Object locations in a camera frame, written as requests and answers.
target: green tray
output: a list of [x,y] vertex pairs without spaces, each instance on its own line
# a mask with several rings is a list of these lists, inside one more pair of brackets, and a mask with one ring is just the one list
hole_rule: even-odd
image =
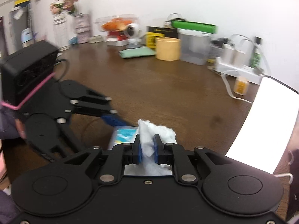
[[190,21],[172,20],[171,24],[174,28],[177,29],[190,29],[190,30],[196,30],[196,31],[210,33],[210,34],[215,34],[217,28],[216,25],[196,23]]

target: table surface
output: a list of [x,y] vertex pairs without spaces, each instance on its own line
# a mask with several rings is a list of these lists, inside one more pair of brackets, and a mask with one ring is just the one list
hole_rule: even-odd
[[[64,79],[78,81],[111,97],[113,108],[133,124],[144,119],[172,128],[177,142],[185,149],[201,145],[226,154],[251,105],[229,97],[221,76],[207,66],[161,61],[154,56],[122,59],[118,55],[122,49],[105,43],[87,43],[64,51],[61,57],[70,61]],[[63,63],[57,65],[57,75],[63,69]],[[233,87],[234,79],[228,81]],[[257,90],[258,86],[251,84],[244,99],[253,101]],[[86,146],[103,148],[107,147],[113,131],[101,119],[82,115],[73,115],[71,128]],[[11,180],[28,169],[46,164],[26,145],[11,145],[4,149]],[[285,151],[275,173],[288,171]],[[281,181],[285,193],[277,213],[284,219],[289,186],[287,178]]]

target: black box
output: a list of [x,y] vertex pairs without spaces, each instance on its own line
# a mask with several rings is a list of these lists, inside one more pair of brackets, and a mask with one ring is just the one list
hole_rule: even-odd
[[17,106],[53,72],[58,49],[40,41],[1,59],[2,97]]
[[169,37],[178,39],[177,29],[167,29],[160,27],[147,27],[147,47],[156,48],[156,38]]

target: pink strip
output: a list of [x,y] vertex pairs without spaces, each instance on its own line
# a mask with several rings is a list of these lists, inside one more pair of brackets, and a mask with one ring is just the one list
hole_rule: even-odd
[[26,103],[44,84],[49,81],[53,76],[55,75],[55,72],[52,72],[49,76],[47,76],[44,80],[42,80],[27,96],[23,99],[22,102],[18,106],[10,105],[8,103],[5,103],[4,101],[1,101],[1,105],[5,106],[7,108],[10,108],[12,110],[19,110],[24,103]]

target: green bottle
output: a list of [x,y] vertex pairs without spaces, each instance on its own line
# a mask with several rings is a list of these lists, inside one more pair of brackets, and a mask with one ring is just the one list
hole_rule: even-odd
[[253,47],[253,52],[251,56],[250,67],[255,68],[258,67],[261,61],[261,47],[262,47],[262,39],[259,37],[255,37],[255,45]]

